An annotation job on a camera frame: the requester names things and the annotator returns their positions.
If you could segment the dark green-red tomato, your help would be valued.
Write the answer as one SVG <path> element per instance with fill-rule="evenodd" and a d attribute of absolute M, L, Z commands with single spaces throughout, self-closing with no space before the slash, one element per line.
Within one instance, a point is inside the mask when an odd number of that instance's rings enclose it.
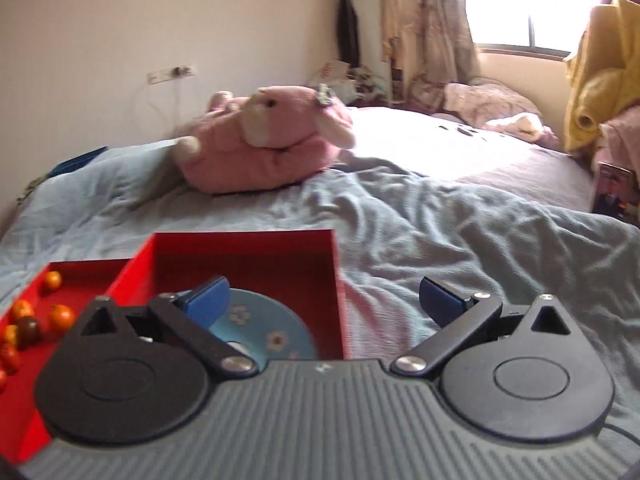
<path fill-rule="evenodd" d="M 32 315 L 25 315 L 16 321 L 16 343 L 18 348 L 28 348 L 38 344 L 41 339 L 41 328 L 38 320 Z"/>

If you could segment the light blue blanket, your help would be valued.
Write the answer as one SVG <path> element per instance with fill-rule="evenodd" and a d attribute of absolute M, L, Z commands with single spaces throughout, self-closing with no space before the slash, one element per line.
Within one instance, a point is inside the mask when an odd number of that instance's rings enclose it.
<path fill-rule="evenodd" d="M 29 197 L 2 237 L 1 300 L 48 261 L 129 257 L 156 231 L 301 229 L 336 234 L 358 358 L 390 358 L 434 332 L 419 310 L 424 276 L 512 304 L 557 296 L 614 379 L 600 439 L 638 460 L 638 230 L 387 160 L 349 157 L 299 185 L 210 196 L 186 185 L 167 142 L 113 148 Z"/>

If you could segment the red fruit tray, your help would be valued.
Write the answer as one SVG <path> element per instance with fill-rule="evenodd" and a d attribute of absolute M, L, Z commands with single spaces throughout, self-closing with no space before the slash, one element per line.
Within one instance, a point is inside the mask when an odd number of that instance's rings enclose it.
<path fill-rule="evenodd" d="M 125 259 L 51 262 L 22 289 L 17 298 L 32 304 L 38 322 L 46 330 L 50 307 L 64 304 L 80 313 L 93 297 L 110 289 L 126 264 Z M 49 271 L 58 271 L 62 275 L 61 287 L 53 292 L 43 284 L 44 274 Z M 49 442 L 35 408 L 32 390 L 57 343 L 54 337 L 46 335 L 35 346 L 18 352 L 21 367 L 4 383 L 1 393 L 1 455 L 13 465 L 26 460 Z"/>

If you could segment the red plate tray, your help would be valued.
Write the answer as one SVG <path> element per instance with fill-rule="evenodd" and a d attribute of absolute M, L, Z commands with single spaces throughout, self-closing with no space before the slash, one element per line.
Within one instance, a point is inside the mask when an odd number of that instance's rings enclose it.
<path fill-rule="evenodd" d="M 181 292 L 215 275 L 293 310 L 322 359 L 349 359 L 346 298 L 332 230 L 157 232 L 107 289 L 121 306 Z"/>

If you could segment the yellow towel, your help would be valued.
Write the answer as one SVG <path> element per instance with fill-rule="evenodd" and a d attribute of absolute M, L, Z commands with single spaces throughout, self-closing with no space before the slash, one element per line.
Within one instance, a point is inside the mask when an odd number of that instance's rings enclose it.
<path fill-rule="evenodd" d="M 577 50 L 565 59 L 570 84 L 564 150 L 596 142 L 600 125 L 639 101 L 639 5 L 631 0 L 599 4 Z"/>

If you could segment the pink crumpled bedding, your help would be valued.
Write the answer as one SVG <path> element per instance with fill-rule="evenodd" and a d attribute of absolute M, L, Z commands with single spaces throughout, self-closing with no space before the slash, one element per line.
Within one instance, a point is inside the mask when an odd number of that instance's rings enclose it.
<path fill-rule="evenodd" d="M 502 82 L 477 77 L 469 84 L 446 84 L 442 108 L 473 128 L 507 134 L 550 150 L 560 148 L 560 140 L 538 107 Z"/>

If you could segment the blue cartoon plate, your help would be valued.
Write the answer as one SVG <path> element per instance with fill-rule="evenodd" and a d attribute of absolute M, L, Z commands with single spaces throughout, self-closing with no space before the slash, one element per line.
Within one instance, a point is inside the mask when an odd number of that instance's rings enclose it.
<path fill-rule="evenodd" d="M 262 370 L 273 360 L 316 360 L 307 325 L 282 302 L 258 292 L 232 288 L 227 310 L 209 331 L 252 358 Z"/>

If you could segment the framed photo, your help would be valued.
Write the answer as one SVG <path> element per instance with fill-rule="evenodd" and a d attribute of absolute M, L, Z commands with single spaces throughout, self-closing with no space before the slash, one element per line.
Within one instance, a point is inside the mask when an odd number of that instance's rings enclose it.
<path fill-rule="evenodd" d="M 591 211 L 626 223 L 639 223 L 639 185 L 633 171 L 599 162 L 594 172 Z"/>

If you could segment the mandarin orange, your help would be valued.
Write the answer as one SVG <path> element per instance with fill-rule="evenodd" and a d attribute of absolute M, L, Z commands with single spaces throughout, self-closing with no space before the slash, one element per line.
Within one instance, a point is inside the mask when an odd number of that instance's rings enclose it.
<path fill-rule="evenodd" d="M 18 327 L 15 324 L 9 324 L 4 328 L 3 341 L 12 347 L 18 346 Z"/>

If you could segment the small orange kumquat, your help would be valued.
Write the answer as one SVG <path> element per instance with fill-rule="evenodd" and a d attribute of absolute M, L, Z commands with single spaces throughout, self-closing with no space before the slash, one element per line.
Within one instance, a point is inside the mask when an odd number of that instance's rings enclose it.
<path fill-rule="evenodd" d="M 59 289 L 62 285 L 61 273 L 58 271 L 47 272 L 46 274 L 44 274 L 43 284 L 47 290 L 50 290 L 50 292 Z"/>

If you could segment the pink plush pig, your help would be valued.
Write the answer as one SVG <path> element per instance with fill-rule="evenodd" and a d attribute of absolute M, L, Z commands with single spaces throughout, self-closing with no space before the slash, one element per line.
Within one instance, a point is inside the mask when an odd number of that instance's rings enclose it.
<path fill-rule="evenodd" d="M 331 88 L 271 86 L 215 93 L 203 116 L 176 129 L 171 157 L 207 194 L 267 191 L 330 168 L 356 144 L 347 106 Z"/>

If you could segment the wall power strip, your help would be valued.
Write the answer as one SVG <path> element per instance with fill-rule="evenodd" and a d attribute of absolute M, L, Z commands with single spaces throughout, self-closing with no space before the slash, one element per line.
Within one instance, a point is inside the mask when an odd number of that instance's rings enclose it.
<path fill-rule="evenodd" d="M 163 70 L 154 70 L 154 72 L 146 74 L 147 84 L 162 84 L 163 82 L 191 77 L 195 75 L 193 65 L 179 65 L 175 67 L 164 68 Z"/>

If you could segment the mandarin with stem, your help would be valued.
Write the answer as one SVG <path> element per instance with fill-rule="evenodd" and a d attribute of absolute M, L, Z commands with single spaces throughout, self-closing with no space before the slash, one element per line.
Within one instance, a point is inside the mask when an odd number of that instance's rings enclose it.
<path fill-rule="evenodd" d="M 48 313 L 50 331 L 57 335 L 67 333 L 76 322 L 76 313 L 64 304 L 54 304 Z"/>

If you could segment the blue plastic basket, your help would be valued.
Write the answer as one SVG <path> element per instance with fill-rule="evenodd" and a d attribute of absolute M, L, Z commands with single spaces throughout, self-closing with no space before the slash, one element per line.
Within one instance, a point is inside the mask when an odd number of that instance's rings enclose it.
<path fill-rule="evenodd" d="M 98 156 L 103 154 L 108 150 L 107 146 L 101 146 L 100 148 L 96 148 L 90 152 L 85 152 L 84 154 L 77 155 L 71 159 L 64 160 L 64 162 L 59 162 L 51 171 L 47 173 L 47 178 L 55 178 L 60 176 L 61 174 L 70 174 L 71 172 L 75 172 L 78 169 L 84 168 L 93 159 L 96 159 Z"/>

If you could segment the red apple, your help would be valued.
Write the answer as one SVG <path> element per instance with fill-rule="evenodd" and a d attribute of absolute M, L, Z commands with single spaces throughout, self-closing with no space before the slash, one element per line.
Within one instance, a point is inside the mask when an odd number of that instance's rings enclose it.
<path fill-rule="evenodd" d="M 0 361 L 6 374 L 15 374 L 21 367 L 21 359 L 14 344 L 4 344 L 0 349 Z"/>

